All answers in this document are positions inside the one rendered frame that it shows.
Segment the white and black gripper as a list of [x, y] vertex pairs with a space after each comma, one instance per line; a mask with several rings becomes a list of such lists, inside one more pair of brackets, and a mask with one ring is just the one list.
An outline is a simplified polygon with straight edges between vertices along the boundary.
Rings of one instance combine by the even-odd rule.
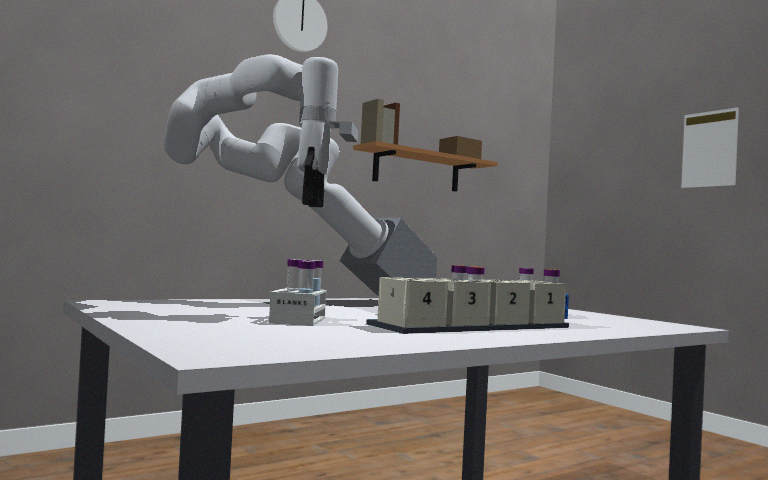
[[[334, 124], [323, 120], [302, 120], [298, 169], [304, 172], [302, 204], [323, 207], [324, 175], [328, 173], [330, 129]], [[304, 162], [304, 164], [303, 164]]]

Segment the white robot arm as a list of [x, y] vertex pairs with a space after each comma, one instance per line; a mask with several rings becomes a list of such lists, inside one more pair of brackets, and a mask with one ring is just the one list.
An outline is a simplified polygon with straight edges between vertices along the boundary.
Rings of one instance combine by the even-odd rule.
[[[302, 201], [304, 172], [297, 166], [301, 128], [272, 124], [255, 144], [231, 134], [218, 114], [249, 109], [256, 92], [269, 91], [301, 101], [302, 90], [299, 122], [323, 120], [339, 128], [346, 142], [358, 142], [353, 122], [336, 121], [337, 87], [338, 65], [328, 58], [308, 58], [303, 65], [278, 55], [246, 59], [233, 73], [193, 83], [175, 100], [167, 120], [165, 151], [175, 162], [190, 164], [209, 145], [224, 169], [266, 182], [278, 181], [296, 155], [284, 184]], [[323, 207], [310, 208], [350, 244], [354, 257], [365, 258], [383, 245], [388, 225], [374, 219], [341, 185], [327, 182], [338, 155], [339, 147], [330, 138]]]

